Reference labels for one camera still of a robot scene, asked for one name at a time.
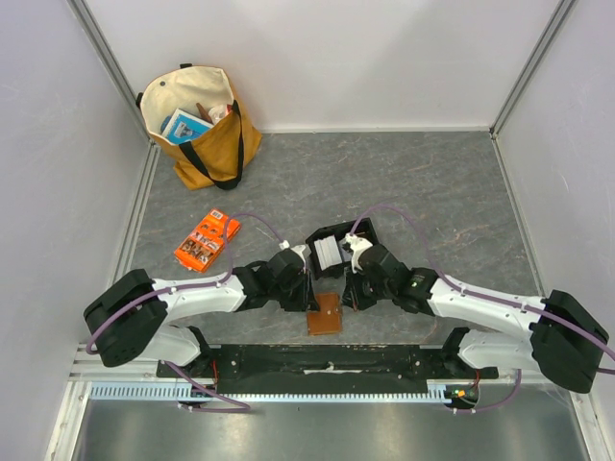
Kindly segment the black card box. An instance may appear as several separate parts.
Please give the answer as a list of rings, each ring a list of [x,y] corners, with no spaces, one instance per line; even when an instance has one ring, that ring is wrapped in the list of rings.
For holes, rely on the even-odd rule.
[[[334,235],[335,238],[343,245],[343,248],[344,248],[345,237],[351,231],[354,223],[355,223],[354,221],[349,221],[349,222],[340,223],[336,225],[325,226],[313,232],[306,239],[306,245],[310,251],[309,261],[311,264],[311,272],[313,273],[316,279],[339,279],[341,278],[344,275],[345,269],[351,266],[352,254],[348,252],[351,256],[351,259],[348,262],[344,264],[340,264],[338,266],[334,266],[325,271],[322,271],[318,265],[318,260],[316,257],[316,252],[314,249],[313,242],[317,239],[325,238],[329,235]]]

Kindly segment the tan leather card holder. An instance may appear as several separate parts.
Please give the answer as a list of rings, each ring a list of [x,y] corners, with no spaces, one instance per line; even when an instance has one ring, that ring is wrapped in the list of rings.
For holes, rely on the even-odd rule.
[[[315,295],[318,309],[307,313],[307,333],[310,336],[337,334],[342,331],[342,309],[336,293]]]

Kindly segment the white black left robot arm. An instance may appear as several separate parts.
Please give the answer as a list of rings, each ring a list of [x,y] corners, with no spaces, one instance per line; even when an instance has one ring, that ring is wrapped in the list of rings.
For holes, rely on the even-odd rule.
[[[203,376],[211,365],[203,333],[179,321],[260,309],[270,302],[286,312],[318,310],[308,254],[305,245],[283,248],[267,261],[202,279],[152,279],[143,269],[132,270],[86,308],[86,352],[99,355],[109,368],[150,358]]]

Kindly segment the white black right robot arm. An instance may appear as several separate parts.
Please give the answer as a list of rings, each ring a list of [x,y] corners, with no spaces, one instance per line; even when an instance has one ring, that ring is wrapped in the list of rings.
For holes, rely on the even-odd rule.
[[[452,345],[439,356],[447,376],[497,367],[533,371],[580,394],[592,389],[609,336],[569,293],[541,298],[480,288],[434,269],[408,268],[382,244],[357,235],[342,247],[350,255],[345,294],[356,309],[389,300],[411,314],[477,325],[450,334]]]

